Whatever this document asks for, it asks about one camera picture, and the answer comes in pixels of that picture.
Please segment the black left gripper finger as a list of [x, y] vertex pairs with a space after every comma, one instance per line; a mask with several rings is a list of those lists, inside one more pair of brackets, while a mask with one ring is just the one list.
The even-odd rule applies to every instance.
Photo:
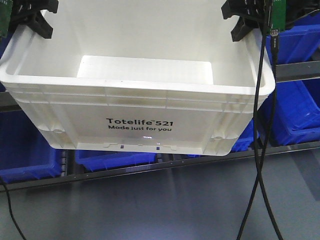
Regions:
[[51, 39], [53, 28], [46, 21], [42, 15], [42, 10], [47, 10], [50, 13], [56, 14], [58, 12], [58, 0], [15, 0], [15, 5], [32, 5], [33, 22], [26, 25], [32, 31], [43, 37], [44, 39]]
[[29, 25], [34, 21], [31, 4], [13, 4], [11, 8], [8, 32], [13, 32], [18, 25]]

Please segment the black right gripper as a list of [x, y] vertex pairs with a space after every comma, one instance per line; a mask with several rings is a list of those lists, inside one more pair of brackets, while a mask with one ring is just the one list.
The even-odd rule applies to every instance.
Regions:
[[[232, 29], [233, 42], [241, 41], [253, 29], [259, 28], [259, 22], [265, 16], [265, 9], [269, 0], [226, 0], [221, 7], [222, 17], [227, 20], [233, 16], [239, 16]], [[320, 0], [287, 0], [286, 1], [286, 25], [309, 15], [315, 16], [320, 12]]]

